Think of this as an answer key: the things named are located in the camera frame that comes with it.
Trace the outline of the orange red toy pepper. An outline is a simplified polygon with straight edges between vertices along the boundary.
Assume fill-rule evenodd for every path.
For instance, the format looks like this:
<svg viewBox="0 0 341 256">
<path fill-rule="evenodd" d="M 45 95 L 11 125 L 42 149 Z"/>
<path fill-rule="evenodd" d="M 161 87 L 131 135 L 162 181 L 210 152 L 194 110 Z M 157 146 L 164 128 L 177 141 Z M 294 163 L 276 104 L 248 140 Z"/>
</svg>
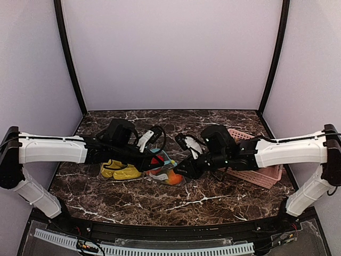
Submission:
<svg viewBox="0 0 341 256">
<path fill-rule="evenodd" d="M 153 157 L 151 160 L 151 166 L 154 168 L 160 167 L 164 165 L 164 159 L 161 156 Z"/>
</svg>

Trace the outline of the black frame post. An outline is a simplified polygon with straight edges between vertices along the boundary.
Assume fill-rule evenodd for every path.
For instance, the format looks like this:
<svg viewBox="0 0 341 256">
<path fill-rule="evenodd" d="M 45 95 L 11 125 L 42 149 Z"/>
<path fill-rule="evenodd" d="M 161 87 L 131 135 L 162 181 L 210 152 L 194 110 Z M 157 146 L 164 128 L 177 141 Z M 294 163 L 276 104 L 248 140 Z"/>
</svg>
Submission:
<svg viewBox="0 0 341 256">
<path fill-rule="evenodd" d="M 264 114 L 264 111 L 265 111 L 265 108 L 266 108 L 266 105 L 267 105 L 267 102 L 269 100 L 270 93 L 272 90 L 275 75 L 277 72 L 277 68 L 278 68 L 278 64 L 279 64 L 279 60 L 281 56 L 281 51 L 282 51 L 282 46 L 283 46 L 283 41 L 284 41 L 285 33 L 286 33 L 289 9 L 290 9 L 290 0 L 283 0 L 279 26 L 278 26 L 278 32 L 277 32 L 277 37 L 276 37 L 276 41 L 274 45 L 273 56 L 272 56 L 267 80 L 265 83 L 265 88 L 264 88 L 263 95 L 261 98 L 261 102 L 258 107 L 258 114 L 260 116 L 263 116 Z"/>
<path fill-rule="evenodd" d="M 77 103 L 82 113 L 82 116 L 85 116 L 88 111 L 86 108 L 83 94 L 81 92 L 81 88 L 80 88 L 76 70 L 75 70 L 75 65 L 72 59 L 72 55 L 71 55 L 71 49 L 70 49 L 67 30 L 66 30 L 66 23 L 65 23 L 64 15 L 63 15 L 62 1 L 54 0 L 53 4 L 54 4 L 55 17 L 56 17 L 57 27 L 58 27 L 60 41 L 62 45 L 63 55 L 64 55 L 64 59 L 67 65 L 67 70 L 68 70 L 69 77 L 71 80 L 72 88 L 76 96 Z"/>
</svg>

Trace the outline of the small clear zip bag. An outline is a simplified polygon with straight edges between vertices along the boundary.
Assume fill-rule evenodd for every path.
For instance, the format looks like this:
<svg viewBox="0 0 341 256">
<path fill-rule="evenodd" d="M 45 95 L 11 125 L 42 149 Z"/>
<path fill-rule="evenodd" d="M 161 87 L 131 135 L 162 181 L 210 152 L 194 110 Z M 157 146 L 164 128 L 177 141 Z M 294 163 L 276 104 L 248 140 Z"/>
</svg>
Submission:
<svg viewBox="0 0 341 256">
<path fill-rule="evenodd" d="M 169 155 L 163 150 L 161 151 L 160 153 L 158 153 L 157 155 L 161 155 L 163 158 L 164 158 L 164 166 L 160 169 L 157 169 L 157 170 L 149 170 L 149 171 L 146 171 L 145 175 L 150 179 L 150 180 L 153 180 L 157 183 L 162 183 L 162 184 L 165 184 L 163 183 L 164 180 L 167 179 L 167 172 L 169 170 L 174 170 L 177 166 L 177 163 L 171 159 L 169 157 Z M 184 182 L 181 183 L 180 185 L 183 185 L 186 183 L 186 180 L 185 180 L 185 177 L 184 177 Z"/>
</svg>

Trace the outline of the black front rail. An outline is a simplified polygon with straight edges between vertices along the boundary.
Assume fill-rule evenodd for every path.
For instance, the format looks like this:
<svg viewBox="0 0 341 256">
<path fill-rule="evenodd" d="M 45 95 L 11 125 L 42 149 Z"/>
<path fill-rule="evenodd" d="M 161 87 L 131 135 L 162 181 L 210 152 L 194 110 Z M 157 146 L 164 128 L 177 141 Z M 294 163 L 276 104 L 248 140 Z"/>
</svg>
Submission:
<svg viewBox="0 0 341 256">
<path fill-rule="evenodd" d="M 107 222 L 88 221 L 71 218 L 70 223 L 80 228 L 81 235 L 95 241 L 113 242 L 116 238 L 156 241 L 198 241 L 200 239 L 233 238 L 234 241 L 269 241 L 271 235 L 292 231 L 291 224 L 275 229 L 278 217 L 269 217 L 253 221 L 235 222 L 206 226 L 134 226 Z"/>
</svg>

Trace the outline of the large clear zip bag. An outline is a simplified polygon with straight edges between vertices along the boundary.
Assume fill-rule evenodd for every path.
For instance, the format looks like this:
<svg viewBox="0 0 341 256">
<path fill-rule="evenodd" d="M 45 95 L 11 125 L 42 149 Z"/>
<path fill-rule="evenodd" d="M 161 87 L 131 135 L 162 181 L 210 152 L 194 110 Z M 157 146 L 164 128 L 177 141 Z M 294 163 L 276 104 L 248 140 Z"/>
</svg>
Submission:
<svg viewBox="0 0 341 256">
<path fill-rule="evenodd" d="M 139 172 L 134 165 L 123 164 L 120 161 L 110 160 L 102 163 L 100 175 L 104 179 L 112 179 L 118 181 L 133 180 L 143 177 L 143 173 Z"/>
</svg>

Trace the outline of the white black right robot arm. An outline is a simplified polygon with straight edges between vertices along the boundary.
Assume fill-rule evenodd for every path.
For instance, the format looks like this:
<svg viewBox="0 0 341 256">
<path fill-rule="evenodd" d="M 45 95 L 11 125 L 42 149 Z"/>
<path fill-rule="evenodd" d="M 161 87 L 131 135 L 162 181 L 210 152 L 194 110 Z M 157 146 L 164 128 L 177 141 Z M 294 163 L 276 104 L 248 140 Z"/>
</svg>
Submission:
<svg viewBox="0 0 341 256">
<path fill-rule="evenodd" d="M 236 142 L 223 125 L 210 125 L 201 132 L 207 152 L 190 147 L 192 155 L 181 161 L 174 172 L 198 179 L 204 172 L 221 168 L 235 171 L 259 170 L 269 166 L 317 163 L 313 175 L 284 201 L 282 212 L 298 217 L 333 187 L 340 187 L 340 133 L 332 124 L 312 134 L 268 139 L 254 137 Z"/>
</svg>

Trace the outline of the black right frame post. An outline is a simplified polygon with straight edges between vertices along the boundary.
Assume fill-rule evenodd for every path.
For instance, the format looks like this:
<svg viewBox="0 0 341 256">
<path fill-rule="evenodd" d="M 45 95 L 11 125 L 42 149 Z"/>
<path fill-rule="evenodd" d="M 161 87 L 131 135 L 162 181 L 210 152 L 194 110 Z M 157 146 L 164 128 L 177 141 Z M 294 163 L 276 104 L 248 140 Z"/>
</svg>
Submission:
<svg viewBox="0 0 341 256">
<path fill-rule="evenodd" d="M 289 9 L 290 9 L 290 0 L 283 0 L 279 26 L 278 26 L 278 32 L 277 32 L 277 37 L 276 37 L 276 41 L 274 45 L 273 56 L 272 56 L 267 80 L 265 83 L 265 88 L 264 88 L 263 95 L 261 98 L 261 102 L 258 107 L 258 114 L 260 116 L 263 116 L 264 114 L 264 111 L 265 111 L 265 108 L 266 108 L 266 105 L 267 105 L 267 102 L 269 100 L 270 93 L 272 90 L 275 75 L 277 72 L 277 68 L 278 68 L 278 64 L 279 64 L 279 60 L 281 56 L 281 51 L 282 51 L 282 46 L 283 46 L 283 41 L 284 41 L 285 33 L 286 33 Z"/>
</svg>

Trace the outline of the yellow toy lemon front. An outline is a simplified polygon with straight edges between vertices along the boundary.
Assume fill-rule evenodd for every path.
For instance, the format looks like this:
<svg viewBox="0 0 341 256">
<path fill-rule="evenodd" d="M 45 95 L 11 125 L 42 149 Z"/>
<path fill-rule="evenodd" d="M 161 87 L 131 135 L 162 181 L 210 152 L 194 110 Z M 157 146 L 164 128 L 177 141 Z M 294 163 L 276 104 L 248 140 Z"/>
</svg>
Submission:
<svg viewBox="0 0 341 256">
<path fill-rule="evenodd" d="M 109 163 L 103 163 L 101 165 L 101 175 L 106 178 L 106 179 L 110 179 L 113 178 L 113 174 L 115 172 L 115 169 L 117 169 L 118 166 L 113 163 L 113 164 L 109 164 Z"/>
</svg>

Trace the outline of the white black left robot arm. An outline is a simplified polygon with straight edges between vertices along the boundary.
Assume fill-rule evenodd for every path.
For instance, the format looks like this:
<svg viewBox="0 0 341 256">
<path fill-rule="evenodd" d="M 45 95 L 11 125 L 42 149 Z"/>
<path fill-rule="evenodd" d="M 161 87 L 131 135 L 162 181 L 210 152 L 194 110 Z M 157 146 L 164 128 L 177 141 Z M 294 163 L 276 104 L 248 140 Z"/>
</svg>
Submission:
<svg viewBox="0 0 341 256">
<path fill-rule="evenodd" d="M 12 190 L 52 220 L 69 217 L 63 200 L 49 193 L 26 170 L 31 163 L 101 164 L 110 160 L 134 166 L 139 172 L 162 167 L 164 161 L 147 148 L 165 130 L 155 125 L 139 135 L 135 125 L 114 118 L 96 135 L 57 137 L 24 133 L 11 126 L 1 141 L 1 188 Z"/>
</svg>

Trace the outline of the orange toy carrot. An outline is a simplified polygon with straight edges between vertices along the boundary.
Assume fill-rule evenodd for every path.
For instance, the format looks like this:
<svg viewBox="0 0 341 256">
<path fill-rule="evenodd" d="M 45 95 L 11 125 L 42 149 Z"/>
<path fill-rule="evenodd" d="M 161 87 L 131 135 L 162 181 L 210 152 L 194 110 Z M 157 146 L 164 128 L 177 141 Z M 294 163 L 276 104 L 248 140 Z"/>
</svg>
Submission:
<svg viewBox="0 0 341 256">
<path fill-rule="evenodd" d="M 163 183 L 171 186 L 177 186 L 184 182 L 184 177 L 175 173 L 173 170 L 169 170 L 167 173 L 167 179 Z"/>
</svg>

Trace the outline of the pink plastic basket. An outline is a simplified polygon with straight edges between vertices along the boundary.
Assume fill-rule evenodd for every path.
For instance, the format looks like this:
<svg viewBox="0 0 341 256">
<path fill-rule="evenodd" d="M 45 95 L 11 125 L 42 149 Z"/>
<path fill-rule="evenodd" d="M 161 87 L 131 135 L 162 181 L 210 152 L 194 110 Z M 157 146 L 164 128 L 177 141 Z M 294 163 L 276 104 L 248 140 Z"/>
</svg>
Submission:
<svg viewBox="0 0 341 256">
<path fill-rule="evenodd" d="M 269 166 L 257 171 L 236 171 L 231 168 L 227 170 L 227 174 L 248 181 L 255 185 L 266 189 L 272 188 L 279 180 L 281 180 L 283 165 Z"/>
</svg>

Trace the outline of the black left frame post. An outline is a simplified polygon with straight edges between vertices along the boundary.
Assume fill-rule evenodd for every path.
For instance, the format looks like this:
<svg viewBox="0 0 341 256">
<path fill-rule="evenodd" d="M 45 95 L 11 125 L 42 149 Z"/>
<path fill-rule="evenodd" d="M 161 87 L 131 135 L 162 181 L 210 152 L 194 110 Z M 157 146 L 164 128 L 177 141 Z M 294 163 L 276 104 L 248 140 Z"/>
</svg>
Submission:
<svg viewBox="0 0 341 256">
<path fill-rule="evenodd" d="M 85 116 L 88 111 L 86 108 L 83 94 L 81 92 L 81 88 L 80 88 L 76 70 L 75 70 L 75 65 L 72 59 L 72 55 L 71 55 L 71 49 L 70 49 L 67 30 L 66 30 L 66 23 L 65 23 L 64 15 L 63 15 L 62 1 L 54 0 L 53 4 L 54 4 L 55 17 L 56 17 L 57 27 L 58 27 L 60 41 L 62 45 L 63 55 L 64 55 L 64 59 L 67 65 L 67 70 L 68 70 L 69 77 L 71 80 L 72 88 L 76 96 L 77 103 L 82 113 L 82 116 Z"/>
</svg>

